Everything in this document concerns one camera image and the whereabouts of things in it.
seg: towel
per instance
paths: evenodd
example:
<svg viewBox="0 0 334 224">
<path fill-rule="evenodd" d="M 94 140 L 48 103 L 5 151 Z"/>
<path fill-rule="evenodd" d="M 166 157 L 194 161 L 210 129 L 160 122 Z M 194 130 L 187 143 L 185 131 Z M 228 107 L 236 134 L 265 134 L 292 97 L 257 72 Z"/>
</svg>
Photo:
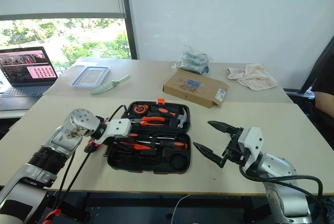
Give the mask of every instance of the towel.
<svg viewBox="0 0 334 224">
<path fill-rule="evenodd" d="M 251 90 L 259 91 L 277 86 L 277 81 L 261 64 L 247 64 L 246 69 L 228 68 L 228 79 L 235 79 Z"/>
</svg>

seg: tool case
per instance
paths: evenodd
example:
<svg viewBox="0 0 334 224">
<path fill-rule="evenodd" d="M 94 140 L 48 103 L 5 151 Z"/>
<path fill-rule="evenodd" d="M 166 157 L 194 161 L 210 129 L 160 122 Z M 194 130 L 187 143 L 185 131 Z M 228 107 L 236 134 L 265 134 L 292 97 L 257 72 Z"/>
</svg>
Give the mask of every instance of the tool case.
<svg viewBox="0 0 334 224">
<path fill-rule="evenodd" d="M 122 118 L 133 122 L 132 130 L 128 138 L 108 144 L 106 156 L 112 168 L 158 174 L 181 174 L 188 169 L 191 143 L 186 134 L 190 128 L 186 105 L 165 103 L 163 99 L 135 101 Z"/>
</svg>

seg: laptop screen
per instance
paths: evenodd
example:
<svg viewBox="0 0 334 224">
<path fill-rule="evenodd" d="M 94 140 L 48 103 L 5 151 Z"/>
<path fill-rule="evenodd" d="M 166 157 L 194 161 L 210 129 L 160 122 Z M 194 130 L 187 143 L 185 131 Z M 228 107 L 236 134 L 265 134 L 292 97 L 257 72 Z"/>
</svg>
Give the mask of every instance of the laptop screen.
<svg viewBox="0 0 334 224">
<path fill-rule="evenodd" d="M 44 48 L 0 50 L 0 68 L 12 85 L 51 82 L 57 74 Z"/>
</svg>

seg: white table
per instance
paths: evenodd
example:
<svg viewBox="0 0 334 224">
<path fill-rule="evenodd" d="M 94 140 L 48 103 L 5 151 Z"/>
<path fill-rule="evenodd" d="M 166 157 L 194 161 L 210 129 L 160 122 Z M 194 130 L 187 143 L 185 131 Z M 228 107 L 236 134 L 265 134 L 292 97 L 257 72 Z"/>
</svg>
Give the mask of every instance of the white table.
<svg viewBox="0 0 334 224">
<path fill-rule="evenodd" d="M 28 110 L 0 111 L 0 119 L 21 118 Z"/>
<path fill-rule="evenodd" d="M 133 99 L 43 96 L 37 104 L 0 141 L 0 185 L 6 184 L 15 171 L 39 149 L 56 127 L 62 124 L 71 110 L 86 108 L 99 116 L 110 116 L 120 105 L 129 105 Z M 211 109 L 173 100 L 190 108 L 193 142 L 202 143 L 220 155 L 227 146 L 228 134 L 220 133 L 206 122 L 223 121 L 237 127 L 259 126 L 264 136 L 263 152 L 288 159 L 299 174 L 320 178 L 325 194 L 334 193 L 332 165 L 334 155 L 299 107 L 291 103 L 230 102 Z M 78 147 L 68 175 L 68 185 L 85 157 L 84 146 Z M 223 169 L 205 158 L 192 146 L 192 160 L 184 174 L 157 175 L 152 172 L 130 173 L 112 169 L 102 156 L 106 147 L 94 152 L 73 186 L 75 191 L 92 192 L 165 192 L 215 193 L 224 195 L 258 195 L 265 193 L 262 183 L 243 178 L 238 166 L 227 162 Z M 65 169 L 58 174 L 62 178 Z M 53 185 L 59 188 L 61 179 Z M 316 193 L 316 183 L 300 181 L 304 189 Z"/>
<path fill-rule="evenodd" d="M 129 98 L 129 99 L 157 99 L 165 98 L 175 100 L 176 97 L 164 93 L 162 86 L 176 72 L 172 69 L 175 62 L 171 61 L 144 61 L 144 60 L 118 60 L 109 58 L 80 58 L 74 66 L 62 74 L 55 84 L 45 93 L 45 95 L 63 96 L 88 96 L 94 98 Z M 240 85 L 235 80 L 227 79 L 228 67 L 245 68 L 246 64 L 213 63 L 209 77 L 218 79 L 230 86 L 226 93 L 226 101 L 234 102 L 273 102 L 292 103 L 282 87 L 277 86 L 272 89 L 262 91 L 252 91 Z M 71 86 L 76 77 L 87 66 L 107 66 L 110 68 L 109 74 L 104 82 L 117 80 L 130 74 L 131 78 L 117 87 L 101 94 L 93 96 L 90 88 L 74 88 Z"/>
</svg>

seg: cardboard box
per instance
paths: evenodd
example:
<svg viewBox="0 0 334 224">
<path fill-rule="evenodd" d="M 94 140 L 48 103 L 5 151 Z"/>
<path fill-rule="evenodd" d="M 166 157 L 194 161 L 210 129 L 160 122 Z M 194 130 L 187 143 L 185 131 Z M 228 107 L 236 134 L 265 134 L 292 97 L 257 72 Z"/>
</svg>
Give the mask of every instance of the cardboard box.
<svg viewBox="0 0 334 224">
<path fill-rule="evenodd" d="M 220 106 L 229 86 L 224 82 L 205 76 L 178 70 L 163 85 L 163 91 L 170 95 L 203 105 L 207 108 Z"/>
</svg>

